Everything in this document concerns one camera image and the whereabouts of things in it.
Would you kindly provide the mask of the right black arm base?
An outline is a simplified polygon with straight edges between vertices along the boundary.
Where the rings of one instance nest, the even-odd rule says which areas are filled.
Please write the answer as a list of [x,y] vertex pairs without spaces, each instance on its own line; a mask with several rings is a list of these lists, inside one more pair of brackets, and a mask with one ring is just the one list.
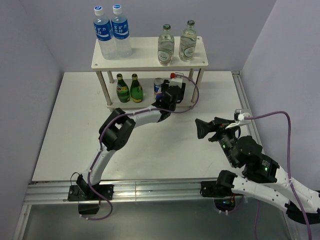
[[215,180],[201,181],[199,193],[205,198],[224,198],[232,195],[230,188],[217,184]]

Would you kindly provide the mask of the blue silver can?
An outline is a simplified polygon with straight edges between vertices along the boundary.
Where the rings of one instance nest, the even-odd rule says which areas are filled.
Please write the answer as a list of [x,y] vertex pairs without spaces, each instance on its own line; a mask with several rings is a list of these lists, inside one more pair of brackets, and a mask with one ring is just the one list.
[[161,77],[157,77],[153,82],[153,90],[154,90],[154,99],[157,100],[163,96],[163,83],[164,79]]

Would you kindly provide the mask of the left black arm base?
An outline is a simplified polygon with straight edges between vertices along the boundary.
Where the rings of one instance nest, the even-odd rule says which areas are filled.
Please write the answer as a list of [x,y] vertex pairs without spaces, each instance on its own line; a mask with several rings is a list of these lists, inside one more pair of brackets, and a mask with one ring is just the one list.
[[[100,195],[108,200],[112,200],[114,185],[113,184],[97,184],[93,188]],[[83,192],[78,185],[71,185],[67,196],[68,202],[98,201],[101,197],[94,193],[89,187]]]

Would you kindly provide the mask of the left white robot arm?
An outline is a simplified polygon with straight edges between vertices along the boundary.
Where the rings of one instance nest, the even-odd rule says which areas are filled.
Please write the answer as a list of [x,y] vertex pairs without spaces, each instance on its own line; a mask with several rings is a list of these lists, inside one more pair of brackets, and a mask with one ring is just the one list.
[[99,129],[100,150],[82,174],[76,184],[70,187],[74,195],[91,200],[98,193],[102,174],[116,151],[128,142],[133,130],[140,126],[159,123],[167,119],[176,110],[177,104],[184,98],[186,84],[183,80],[167,80],[162,85],[162,96],[146,108],[138,111],[124,111],[116,108]]

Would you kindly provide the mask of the clear glass bottle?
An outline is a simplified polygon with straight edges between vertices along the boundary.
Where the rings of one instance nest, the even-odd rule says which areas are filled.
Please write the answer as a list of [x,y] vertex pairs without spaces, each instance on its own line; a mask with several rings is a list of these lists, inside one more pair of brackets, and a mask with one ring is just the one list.
[[184,61],[190,61],[195,53],[197,43],[197,32],[194,28],[195,21],[188,20],[187,27],[183,30],[179,42],[179,58]]
[[175,38],[171,33],[171,25],[164,24],[163,32],[158,37],[157,58],[161,65],[170,65],[175,51]]

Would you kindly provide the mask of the green glass bottle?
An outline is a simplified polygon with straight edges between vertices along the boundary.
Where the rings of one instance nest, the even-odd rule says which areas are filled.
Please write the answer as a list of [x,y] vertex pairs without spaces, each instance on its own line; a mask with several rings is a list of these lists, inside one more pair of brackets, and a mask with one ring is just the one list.
[[121,73],[118,73],[116,75],[117,78],[117,86],[116,86],[116,93],[117,97],[122,103],[127,103],[130,101],[130,90],[128,85],[123,79],[123,75]]
[[144,92],[138,80],[138,75],[136,73],[133,73],[131,78],[132,78],[132,82],[130,86],[130,96],[133,102],[141,103],[144,99]]

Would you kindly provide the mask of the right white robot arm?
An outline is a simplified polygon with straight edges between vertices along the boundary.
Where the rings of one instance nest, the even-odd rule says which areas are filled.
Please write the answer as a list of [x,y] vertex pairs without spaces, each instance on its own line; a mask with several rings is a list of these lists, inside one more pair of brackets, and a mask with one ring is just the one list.
[[246,117],[248,113],[239,114],[234,120],[195,120],[197,137],[203,139],[213,133],[209,142],[219,143],[231,167],[243,168],[241,175],[222,170],[217,180],[201,182],[200,194],[207,198],[246,195],[273,205],[297,223],[319,224],[319,191],[290,178],[275,160],[263,154],[262,146],[252,136],[236,136],[241,126],[249,124]]

